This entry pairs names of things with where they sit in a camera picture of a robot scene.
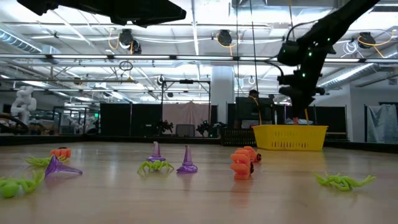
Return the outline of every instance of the lime green toy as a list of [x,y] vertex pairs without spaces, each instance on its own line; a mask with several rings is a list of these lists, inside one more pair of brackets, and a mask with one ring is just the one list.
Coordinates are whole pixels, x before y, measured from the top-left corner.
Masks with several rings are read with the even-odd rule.
[[144,170],[145,167],[148,167],[149,170],[161,170],[163,167],[166,167],[167,169],[171,168],[172,170],[174,170],[174,167],[171,164],[169,164],[168,162],[166,162],[166,161],[161,162],[159,160],[156,160],[153,163],[148,162],[148,161],[142,162],[142,164],[139,167],[137,172],[140,172],[142,170],[145,171]]
[[[30,156],[29,159],[24,159],[24,160],[31,165],[46,168],[47,166],[49,166],[51,158],[52,156],[46,158],[36,158],[34,156]],[[60,162],[65,162],[68,159],[65,156],[59,156],[58,160]]]
[[44,171],[36,173],[33,171],[33,180],[25,180],[25,178],[16,179],[9,177],[7,180],[0,177],[0,192],[3,197],[11,198],[18,194],[19,186],[22,187],[25,193],[29,194],[36,189],[36,187],[44,180]]
[[342,191],[349,191],[353,187],[362,187],[362,186],[374,181],[374,179],[376,178],[375,176],[369,175],[364,180],[357,182],[356,180],[352,179],[351,177],[340,176],[340,173],[338,173],[337,175],[328,175],[325,172],[326,179],[323,179],[316,172],[314,172],[314,175],[317,178],[317,181],[320,185],[334,186],[337,189],[342,190]]

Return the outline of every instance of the orange toy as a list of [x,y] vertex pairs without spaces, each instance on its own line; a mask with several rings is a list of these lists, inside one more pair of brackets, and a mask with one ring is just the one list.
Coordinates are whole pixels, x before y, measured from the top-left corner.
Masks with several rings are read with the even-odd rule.
[[253,163],[250,162],[248,150],[237,150],[231,155],[231,169],[235,171],[235,179],[247,179],[253,173]]
[[244,149],[250,152],[250,161],[252,162],[261,161],[261,154],[257,153],[251,146],[244,146]]
[[56,155],[57,157],[64,156],[65,158],[70,158],[72,152],[67,147],[59,147],[58,149],[53,149],[50,155]]

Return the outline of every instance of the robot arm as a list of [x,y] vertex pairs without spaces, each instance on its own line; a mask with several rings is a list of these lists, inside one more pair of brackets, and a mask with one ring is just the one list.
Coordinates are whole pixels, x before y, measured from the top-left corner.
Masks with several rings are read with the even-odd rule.
[[317,82],[326,55],[336,53],[333,44],[346,33],[356,19],[378,2],[379,0],[351,0],[339,10],[319,19],[296,42],[287,40],[282,45],[278,61],[289,66],[301,65],[293,75],[278,77],[280,85],[288,85],[280,88],[279,93],[289,96],[292,100],[293,117],[297,117],[301,110],[308,107],[316,93],[325,93],[324,89],[317,88]]

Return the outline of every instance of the pink curtain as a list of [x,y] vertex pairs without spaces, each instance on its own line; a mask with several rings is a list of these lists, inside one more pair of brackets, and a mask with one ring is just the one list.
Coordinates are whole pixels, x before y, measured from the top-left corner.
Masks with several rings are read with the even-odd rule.
[[[208,104],[194,104],[192,102],[185,104],[164,104],[163,105],[163,120],[174,124],[173,134],[175,134],[175,127],[177,124],[193,124],[195,130],[199,124],[208,120],[209,105]],[[201,134],[196,131],[195,137]]]

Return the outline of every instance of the person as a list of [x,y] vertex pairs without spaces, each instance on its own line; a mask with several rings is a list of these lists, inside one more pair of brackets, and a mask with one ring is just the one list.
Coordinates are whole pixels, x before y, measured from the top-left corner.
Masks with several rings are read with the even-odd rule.
[[[248,96],[251,100],[253,100],[253,98],[255,98],[257,100],[257,102],[259,101],[259,93],[257,92],[257,90],[250,90],[249,91],[249,96]],[[251,126],[254,125],[259,125],[259,121],[257,120],[242,120],[239,119],[238,117],[238,109],[237,109],[237,105],[235,108],[235,122],[234,122],[234,129],[240,129],[240,128],[250,128]]]

